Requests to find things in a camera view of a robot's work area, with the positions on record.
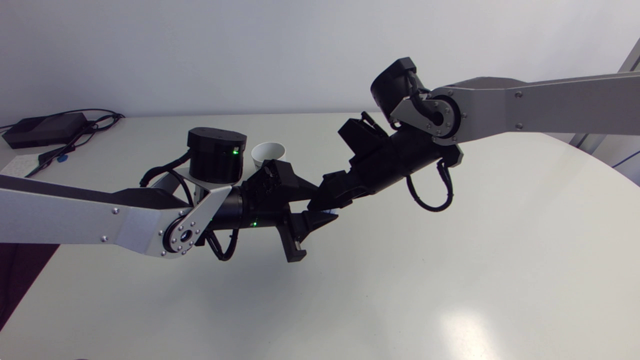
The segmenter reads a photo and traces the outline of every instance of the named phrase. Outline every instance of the cup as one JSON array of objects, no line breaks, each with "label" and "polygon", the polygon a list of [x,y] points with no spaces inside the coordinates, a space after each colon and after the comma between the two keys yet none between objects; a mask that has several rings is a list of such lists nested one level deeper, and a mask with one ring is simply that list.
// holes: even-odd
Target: cup
[{"label": "cup", "polygon": [[260,170],[264,160],[276,159],[287,161],[285,157],[286,154],[287,149],[279,142],[263,142],[251,150],[251,157],[256,170]]}]

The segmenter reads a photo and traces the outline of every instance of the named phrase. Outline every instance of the table surface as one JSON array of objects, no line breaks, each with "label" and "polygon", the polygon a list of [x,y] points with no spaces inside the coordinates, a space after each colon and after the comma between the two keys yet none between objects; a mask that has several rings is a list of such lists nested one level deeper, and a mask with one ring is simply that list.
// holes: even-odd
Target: table surface
[{"label": "table surface", "polygon": [[[210,126],[248,135],[246,174],[250,149],[276,141],[319,184],[348,169],[336,132],[355,116],[125,119],[36,178],[135,187]],[[448,210],[420,209],[400,182],[341,209],[300,263],[286,263],[275,229],[241,231],[228,263],[208,247],[167,260],[62,245],[0,332],[0,359],[637,358],[640,189],[542,134],[461,148]],[[434,165],[414,183],[445,199]]]}]

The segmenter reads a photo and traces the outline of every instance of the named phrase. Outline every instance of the black cable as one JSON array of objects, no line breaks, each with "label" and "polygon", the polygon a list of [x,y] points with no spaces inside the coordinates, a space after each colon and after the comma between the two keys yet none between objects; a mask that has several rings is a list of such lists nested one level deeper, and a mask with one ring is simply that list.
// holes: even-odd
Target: black cable
[{"label": "black cable", "polygon": [[140,180],[140,187],[141,188],[146,188],[147,185],[149,185],[149,181],[151,181],[154,177],[160,175],[160,174],[164,174],[165,172],[169,171],[169,170],[173,170],[175,168],[177,168],[178,166],[184,164],[185,162],[187,162],[188,159],[191,158],[191,149],[188,150],[184,155],[182,155],[180,158],[173,160],[172,162],[170,162],[169,164],[163,165],[161,167],[154,167],[149,169],[145,175],[142,177],[142,179]]},{"label": "black cable", "polygon": [[233,230],[233,232],[229,236],[231,240],[229,241],[229,246],[227,247],[227,251],[225,252],[222,252],[222,246],[220,245],[218,238],[216,237],[216,235],[213,233],[212,230],[205,230],[202,236],[205,237],[205,239],[207,240],[207,243],[211,247],[211,250],[213,250],[213,253],[216,255],[218,260],[228,261],[236,251],[236,245],[237,245],[239,233],[240,233],[239,229]]},{"label": "black cable", "polygon": [[[36,167],[35,169],[33,169],[33,171],[31,171],[27,176],[25,177],[31,177],[34,176],[35,174],[39,173],[40,171],[42,171],[43,169],[47,168],[51,162],[56,159],[57,157],[64,155],[68,152],[69,149],[71,149],[72,147],[76,147],[76,142],[80,139],[80,137],[82,137],[83,135],[88,135],[91,134],[91,136],[89,136],[89,138],[84,141],[83,143],[80,144],[80,146],[86,144],[87,142],[89,142],[89,140],[91,140],[94,136],[94,134],[98,131],[104,131],[109,129],[110,127],[114,126],[120,119],[124,118],[125,116],[117,113],[115,111],[111,111],[111,110],[107,110],[107,109],[98,109],[98,108],[88,108],[88,109],[77,109],[77,110],[69,110],[69,111],[64,111],[61,113],[56,113],[56,114],[52,114],[52,115],[48,115],[46,117],[53,117],[53,116],[59,116],[59,115],[64,115],[64,114],[68,114],[68,113],[78,113],[78,112],[82,112],[82,111],[105,111],[108,112],[109,115],[105,115],[101,118],[99,118],[98,120],[95,121],[89,121],[87,126],[80,130],[80,132],[73,138],[71,139],[71,141],[69,141],[68,144],[66,144],[64,147],[62,147],[60,149],[60,151],[58,151],[57,153],[53,154],[51,157],[49,157],[49,159],[41,162],[39,164],[38,167]],[[107,125],[107,126],[103,126],[103,127],[98,127],[98,123],[104,120],[107,120],[109,118],[112,118],[113,121]]]},{"label": "black cable", "polygon": [[189,191],[189,187],[187,186],[187,183],[184,182],[184,179],[182,178],[182,176],[178,175],[178,173],[174,169],[167,170],[167,173],[173,175],[173,177],[175,177],[176,180],[178,180],[180,185],[182,185],[182,189],[184,190],[185,195],[187,195],[187,201],[189,202],[189,206],[193,207],[194,205],[193,205],[193,198],[191,197],[191,191]]},{"label": "black cable", "polygon": [[91,140],[91,139],[93,138],[93,136],[94,136],[94,135],[96,135],[96,134],[97,134],[97,132],[96,132],[96,131],[92,132],[92,133],[91,133],[91,135],[90,135],[90,136],[89,136],[85,141],[83,141],[83,142],[81,142],[81,143],[79,143],[79,144],[76,144],[76,147],[80,147],[80,146],[82,146],[82,145],[84,145],[84,144],[88,143],[88,142],[89,142],[89,140]]},{"label": "black cable", "polygon": [[406,78],[409,82],[407,86],[407,91],[409,92],[409,99],[413,104],[413,107],[422,115],[426,117],[429,121],[433,122],[434,114],[433,111],[429,110],[423,103],[420,98],[420,94],[428,94],[429,90],[425,88],[418,87],[418,82],[416,82],[414,73],[411,71],[406,72]]},{"label": "black cable", "polygon": [[627,156],[624,160],[622,160],[621,162],[615,164],[612,166],[612,168],[616,168],[618,165],[622,165],[624,162],[626,162],[627,160],[629,160],[630,158],[633,158],[634,156],[640,154],[640,150],[634,152],[633,154]]},{"label": "black cable", "polygon": [[413,181],[411,180],[411,176],[406,177],[406,185],[409,188],[409,192],[411,193],[411,196],[413,197],[413,199],[418,203],[418,205],[420,205],[420,207],[422,207],[425,210],[432,211],[434,213],[437,213],[439,211],[442,211],[448,208],[449,205],[451,205],[451,202],[453,201],[453,183],[451,182],[451,175],[449,175],[449,168],[444,166],[444,160],[438,161],[437,168],[438,168],[438,173],[440,174],[440,178],[442,179],[445,186],[447,187],[447,200],[444,202],[444,204],[440,206],[429,206],[425,204],[422,200],[420,200],[420,197],[418,196],[417,192],[415,192],[415,188],[413,187]]},{"label": "black cable", "polygon": [[43,161],[38,167],[36,167],[35,169],[33,169],[33,171],[31,171],[27,176],[25,177],[31,177],[34,176],[35,174],[39,173],[41,170],[45,169],[46,167],[48,167],[51,162],[53,161],[53,159],[57,158],[58,156],[61,156],[63,154],[66,153],[66,151],[71,148],[71,146],[74,145],[74,143],[76,141],[78,141],[78,139],[80,139],[81,136],[86,134],[86,130],[90,129],[90,127],[86,127],[84,128],[82,131],[80,131],[80,133],[78,133],[78,135],[76,135],[68,144],[66,144],[65,146],[63,146],[60,151],[58,151],[56,154],[52,155],[48,160]]}]

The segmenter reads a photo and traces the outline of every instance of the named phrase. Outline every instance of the power adapter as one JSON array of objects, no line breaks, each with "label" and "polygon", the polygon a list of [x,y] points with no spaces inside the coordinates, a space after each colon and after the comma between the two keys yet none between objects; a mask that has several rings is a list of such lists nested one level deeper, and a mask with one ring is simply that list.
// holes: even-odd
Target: power adapter
[{"label": "power adapter", "polygon": [[83,113],[30,117],[20,120],[2,137],[12,149],[68,144],[87,123]]}]

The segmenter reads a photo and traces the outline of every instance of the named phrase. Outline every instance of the blue cable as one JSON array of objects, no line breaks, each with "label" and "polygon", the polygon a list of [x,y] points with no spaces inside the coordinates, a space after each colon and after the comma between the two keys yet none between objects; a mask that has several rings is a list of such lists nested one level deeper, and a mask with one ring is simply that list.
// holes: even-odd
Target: blue cable
[{"label": "blue cable", "polygon": [[636,156],[636,155],[638,155],[638,154],[640,154],[640,150],[638,150],[638,151],[634,152],[633,154],[631,154],[631,155],[627,156],[627,157],[626,157],[624,160],[622,160],[621,162],[619,162],[619,163],[617,163],[617,164],[613,165],[613,166],[612,166],[612,168],[615,168],[615,167],[617,167],[618,165],[621,165],[621,164],[622,164],[622,163],[624,163],[625,161],[629,160],[630,158],[633,158],[634,156]]}]

